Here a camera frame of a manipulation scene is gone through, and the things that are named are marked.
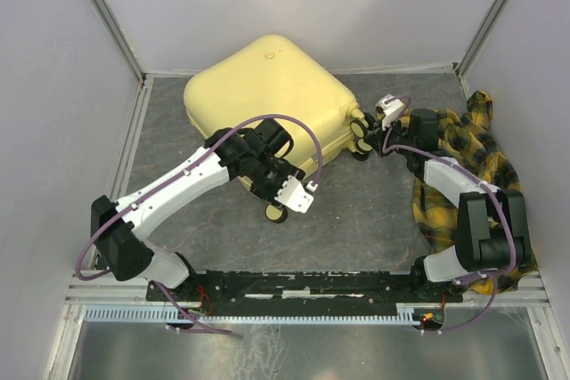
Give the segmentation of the yellow suitcase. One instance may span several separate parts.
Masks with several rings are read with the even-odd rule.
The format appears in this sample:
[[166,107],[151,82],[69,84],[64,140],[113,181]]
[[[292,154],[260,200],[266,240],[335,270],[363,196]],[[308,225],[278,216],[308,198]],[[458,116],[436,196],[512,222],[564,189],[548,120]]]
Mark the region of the yellow suitcase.
[[[341,150],[355,151],[354,138],[368,124],[352,92],[283,36],[263,36],[192,77],[183,101],[205,140],[221,129],[236,133],[274,119],[292,138],[277,155],[305,172],[303,184],[318,184]],[[292,211],[273,210],[275,222]]]

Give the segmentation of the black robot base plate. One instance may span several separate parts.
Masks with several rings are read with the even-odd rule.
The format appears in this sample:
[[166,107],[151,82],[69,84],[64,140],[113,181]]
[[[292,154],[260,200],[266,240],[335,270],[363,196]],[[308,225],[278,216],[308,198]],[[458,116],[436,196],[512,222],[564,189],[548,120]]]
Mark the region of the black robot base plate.
[[170,291],[178,303],[204,303],[211,314],[219,304],[252,299],[309,298],[380,303],[460,303],[460,292],[443,283],[427,281],[417,270],[358,272],[246,272],[196,273]]

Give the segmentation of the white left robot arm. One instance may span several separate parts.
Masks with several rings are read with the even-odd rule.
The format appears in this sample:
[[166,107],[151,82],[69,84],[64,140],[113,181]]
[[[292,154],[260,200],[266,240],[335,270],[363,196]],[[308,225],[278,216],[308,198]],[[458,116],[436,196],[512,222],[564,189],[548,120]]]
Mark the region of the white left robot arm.
[[305,174],[277,155],[291,143],[290,134],[272,118],[236,133],[221,129],[144,189],[116,202],[97,198],[91,205],[91,232],[114,278],[146,278],[160,282],[176,299],[192,297],[197,279],[191,266],[146,240],[182,207],[237,177],[249,180],[250,191],[271,206],[306,213],[314,198],[301,182]]

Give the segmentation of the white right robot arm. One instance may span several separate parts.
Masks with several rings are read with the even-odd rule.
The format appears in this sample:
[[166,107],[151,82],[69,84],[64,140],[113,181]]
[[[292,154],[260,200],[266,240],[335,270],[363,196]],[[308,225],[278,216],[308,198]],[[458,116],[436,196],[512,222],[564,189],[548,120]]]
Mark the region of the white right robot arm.
[[365,142],[405,157],[415,177],[412,212],[433,251],[414,265],[412,296],[428,301],[441,284],[480,294],[513,291],[535,271],[517,172],[489,129],[491,103],[450,109],[402,104],[380,109]]

